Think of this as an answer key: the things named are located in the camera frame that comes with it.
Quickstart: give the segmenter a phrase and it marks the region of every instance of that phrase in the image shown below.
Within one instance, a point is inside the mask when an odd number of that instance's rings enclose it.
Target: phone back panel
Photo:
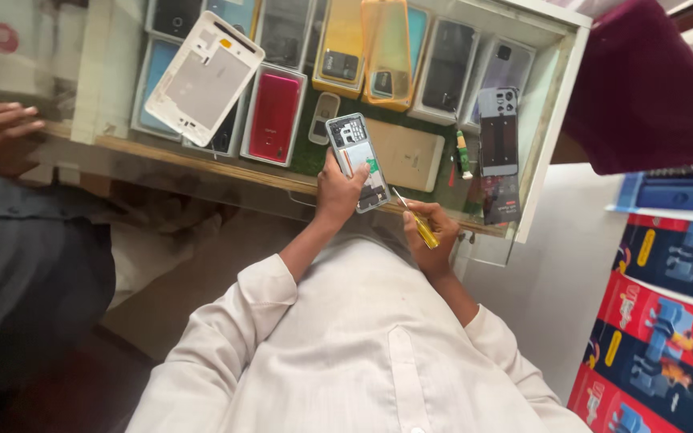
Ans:
[[[357,83],[363,63],[361,0],[330,0],[322,43],[322,70],[328,79]]]
[[[251,155],[286,162],[299,91],[300,85],[293,79],[261,75],[250,131],[248,152]]]

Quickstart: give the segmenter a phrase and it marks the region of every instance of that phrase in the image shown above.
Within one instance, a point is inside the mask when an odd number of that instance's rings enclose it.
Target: yellow phone box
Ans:
[[[325,16],[312,87],[357,99],[365,63],[361,0],[330,0]]]
[[[363,2],[363,14],[366,12],[366,5],[367,3],[400,3],[398,1],[391,1],[391,2],[377,2],[377,0],[366,0]],[[367,66],[366,66],[366,84],[365,88],[363,89],[363,97],[362,101],[364,103],[369,103],[369,104],[374,104],[378,105],[382,108],[386,109],[391,109],[394,111],[398,111],[400,113],[406,111],[410,107],[410,101],[413,98],[413,92],[417,87],[417,83],[419,81],[419,74],[418,72],[421,70],[421,65],[424,60],[424,52],[425,48],[427,46],[427,38],[429,36],[430,32],[430,23],[432,22],[432,13],[429,12],[426,9],[419,8],[418,6],[407,6],[407,13],[403,17],[403,22],[407,24],[407,30],[403,32],[403,30],[399,27],[405,26],[406,24],[401,22],[399,20],[399,17],[397,16],[397,11],[392,11],[392,12],[385,12],[381,11],[381,15],[383,18],[385,18],[388,22],[386,23],[387,25],[384,27],[386,31],[389,31],[390,29],[393,30],[394,36],[392,41],[385,41],[383,44],[382,50],[386,50],[389,48],[392,49],[402,49],[402,45],[405,40],[407,40],[408,44],[408,60],[409,60],[409,67],[410,67],[410,87],[409,87],[409,92],[407,94],[407,97],[405,99],[399,99],[399,98],[391,98],[391,96],[395,95],[388,95],[388,92],[386,91],[389,86],[386,85],[386,83],[382,83],[382,81],[386,81],[387,78],[390,79],[390,82],[394,84],[394,77],[389,74],[381,74],[379,72],[378,75],[374,75],[374,77],[377,77],[379,79],[383,79],[381,81],[379,80],[371,80],[370,76],[370,71],[378,72],[377,70],[379,67],[377,66],[378,63],[381,61],[379,59],[375,59],[375,56],[367,55]],[[365,18],[366,16],[363,15],[363,25],[365,25]],[[395,59],[393,60],[393,64],[400,64],[402,62],[402,57],[404,57],[404,50],[403,53],[400,53],[400,55],[396,55]]]
[[[406,0],[363,0],[368,101],[407,103],[412,93]]]

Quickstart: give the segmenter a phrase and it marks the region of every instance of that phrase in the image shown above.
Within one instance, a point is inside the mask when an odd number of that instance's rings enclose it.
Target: blue phone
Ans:
[[[161,39],[154,39],[152,41],[151,47],[151,58],[149,61],[149,72],[146,76],[146,88],[144,89],[143,98],[141,98],[141,124],[148,126],[152,129],[158,129],[162,132],[168,134],[178,133],[172,130],[168,125],[160,122],[156,117],[150,115],[149,112],[144,108],[144,104],[149,100],[149,96],[154,91],[154,88],[159,83],[159,79],[165,74],[167,67],[170,66],[170,62],[176,53],[178,53],[178,48],[180,46],[176,44],[171,44],[170,42],[162,41]]]
[[[427,13],[408,7],[408,42],[410,46],[410,79],[416,78],[416,65],[419,63],[424,32],[427,30]]]
[[[253,35],[250,34],[250,28],[253,27],[254,0],[246,0],[244,2],[208,0],[207,10],[223,18],[224,21],[234,26],[248,38],[253,39]]]

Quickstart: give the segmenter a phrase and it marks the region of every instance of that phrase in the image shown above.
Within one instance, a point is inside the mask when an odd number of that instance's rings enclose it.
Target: screwdriver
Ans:
[[[395,187],[392,187],[392,192],[395,193],[395,195],[399,198],[399,201],[403,202],[403,206],[405,206],[405,209],[413,215],[414,220],[416,220],[416,228],[419,231],[419,236],[421,236],[421,239],[424,240],[424,243],[427,244],[427,247],[429,247],[430,250],[437,248],[438,245],[440,245],[440,241],[435,237],[435,234],[432,233],[430,227],[427,225],[426,222],[422,221],[421,218],[412,210],[408,208],[408,203],[405,202],[405,199],[403,199],[403,196],[397,192],[397,189]]]

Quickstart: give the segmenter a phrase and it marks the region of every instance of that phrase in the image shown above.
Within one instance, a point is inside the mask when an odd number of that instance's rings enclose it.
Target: black phone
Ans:
[[[199,19],[202,0],[152,0],[154,19],[152,27],[157,32],[185,38]]]
[[[474,36],[475,29],[467,25],[438,21],[421,99],[423,104],[448,113],[454,112],[461,99]]]

